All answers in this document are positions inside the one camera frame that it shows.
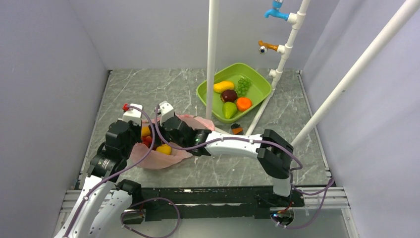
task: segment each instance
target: pink plastic bag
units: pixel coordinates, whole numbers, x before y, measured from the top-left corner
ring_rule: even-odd
[[[193,129],[209,129],[214,130],[214,124],[211,120],[204,119],[202,117],[194,117],[191,115],[177,115],[181,120],[185,121]],[[149,126],[149,124],[143,121],[142,126]],[[133,150],[131,151],[130,159],[135,163],[139,161],[143,155],[146,154],[148,148],[142,143],[137,143],[134,145]],[[189,158],[192,155],[185,150],[176,150],[172,149],[170,155],[163,154],[152,150],[150,154],[137,166],[145,169],[151,170],[160,170],[167,168],[171,165],[181,162],[185,158]]]

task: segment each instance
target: gray marble tabletop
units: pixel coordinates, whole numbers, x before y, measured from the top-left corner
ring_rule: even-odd
[[[257,70],[269,82],[268,69]],[[125,103],[141,104],[149,115],[154,106],[164,100],[171,103],[177,114],[205,116],[206,108],[196,95],[197,86],[206,78],[205,69],[118,69],[113,70],[105,91],[102,109],[94,131],[88,160],[95,155],[100,143],[105,140],[108,126],[122,117]],[[258,107],[237,121],[246,130],[257,113]],[[309,112],[295,71],[284,71],[274,96],[270,100],[254,133],[273,129],[291,142],[309,120]],[[213,117],[214,124],[230,131]],[[315,133],[295,148],[294,154],[304,168],[294,172],[294,183],[315,185],[327,183],[325,166]],[[202,156],[184,159],[178,164],[161,170],[134,167],[119,178],[141,183],[143,187],[195,187],[195,186],[255,186],[272,185],[258,160],[238,156]]]

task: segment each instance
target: grape bunch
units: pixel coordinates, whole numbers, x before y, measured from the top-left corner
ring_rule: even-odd
[[[236,89],[236,93],[238,94],[238,98],[245,97],[247,95],[248,89],[251,86],[251,81],[248,78],[241,78],[238,82],[238,87]]]

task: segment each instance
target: gray wall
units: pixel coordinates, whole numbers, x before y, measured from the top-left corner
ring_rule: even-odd
[[[0,234],[51,237],[106,68],[68,1],[2,0],[0,9]]]
[[[315,111],[401,6],[341,0],[304,68]],[[318,125],[361,237],[419,237],[420,11]]]
[[[277,67],[280,54],[258,53],[258,40],[285,44],[291,25],[264,18],[271,0],[220,1],[216,67],[236,62]],[[70,0],[107,68],[207,66],[208,0]],[[313,1],[286,67],[302,69],[338,1]],[[301,0],[284,1],[296,12]]]

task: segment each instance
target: green basket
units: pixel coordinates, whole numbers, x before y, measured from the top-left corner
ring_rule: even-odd
[[[231,66],[217,72],[214,75],[214,83],[220,83],[227,80],[233,82],[236,87],[238,85],[239,79],[241,78],[248,78],[251,81],[251,86],[247,92],[246,97],[252,101],[252,106],[244,112],[238,111],[231,119],[226,119],[223,116],[223,102],[220,99],[220,93],[216,93],[213,90],[211,91],[213,93],[213,115],[223,123],[233,123],[237,119],[243,117],[254,107],[260,104],[272,90],[271,84],[264,77],[262,77],[261,74],[244,63],[234,63]],[[197,87],[197,96],[204,103],[204,105],[206,105],[207,80]]]

